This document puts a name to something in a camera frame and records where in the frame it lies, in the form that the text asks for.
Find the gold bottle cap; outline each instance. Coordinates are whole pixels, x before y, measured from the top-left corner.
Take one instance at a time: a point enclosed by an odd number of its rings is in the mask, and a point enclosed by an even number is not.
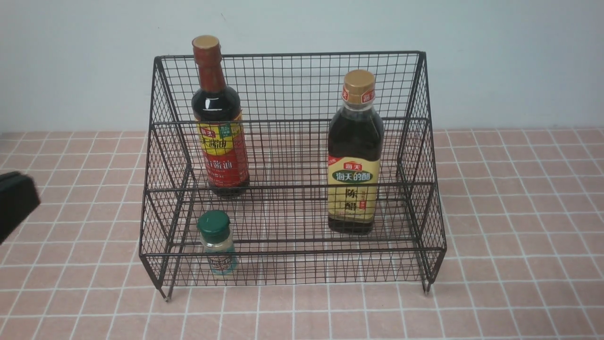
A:
[[[193,55],[199,66],[219,65],[222,60],[220,41],[215,36],[205,35],[193,39]]]
[[[365,104],[376,97],[376,78],[367,70],[354,70],[344,76],[342,98],[351,104]]]

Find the dark liquid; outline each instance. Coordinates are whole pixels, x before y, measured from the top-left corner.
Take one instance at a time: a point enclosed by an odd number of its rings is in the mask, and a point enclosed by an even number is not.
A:
[[[237,118],[241,112],[241,100],[237,91],[230,87],[217,93],[200,89],[193,95],[191,107],[195,119],[199,122],[228,122]],[[233,187],[216,186],[210,180],[208,184],[216,195],[223,198],[234,198],[249,188],[249,176]]]
[[[364,111],[342,106],[329,123],[327,150],[332,157],[376,161],[382,154],[383,141],[384,124],[372,106]],[[331,216],[327,218],[327,224],[331,230],[354,235],[367,235],[373,229],[373,221],[342,221]]]

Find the wire rack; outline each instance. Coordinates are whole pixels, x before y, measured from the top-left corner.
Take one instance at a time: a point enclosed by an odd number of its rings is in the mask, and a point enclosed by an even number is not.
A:
[[[174,286],[421,281],[427,293],[445,257],[424,52],[225,55],[239,93],[250,188],[219,198],[207,184],[190,108],[192,56],[153,64],[140,258],[167,301]],[[344,75],[376,76],[385,136],[373,231],[327,227],[327,130]],[[231,217],[239,266],[213,275],[196,220]]]

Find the glass bottle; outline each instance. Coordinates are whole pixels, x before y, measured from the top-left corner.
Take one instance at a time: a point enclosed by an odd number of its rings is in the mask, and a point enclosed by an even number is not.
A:
[[[230,219],[222,210],[210,210],[201,215],[197,229],[201,233],[204,251],[216,253],[208,257],[210,269],[215,275],[232,273],[239,264],[231,233]]]
[[[344,77],[342,107],[329,123],[327,184],[331,230],[366,235],[373,230],[384,124],[373,108],[375,77],[354,70]]]
[[[196,37],[193,54],[199,69],[200,89],[193,95],[191,107],[199,122],[208,184],[220,197],[236,197],[249,186],[245,137],[243,126],[238,122],[242,119],[241,100],[237,91],[225,82],[218,38]]]

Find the tiled countertop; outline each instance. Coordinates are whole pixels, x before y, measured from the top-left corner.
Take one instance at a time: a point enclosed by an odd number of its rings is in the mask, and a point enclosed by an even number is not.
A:
[[[43,201],[0,246],[0,339],[604,339],[602,129],[435,132],[449,250],[429,296],[177,287],[169,304],[137,257],[144,136],[0,135],[0,172]]]

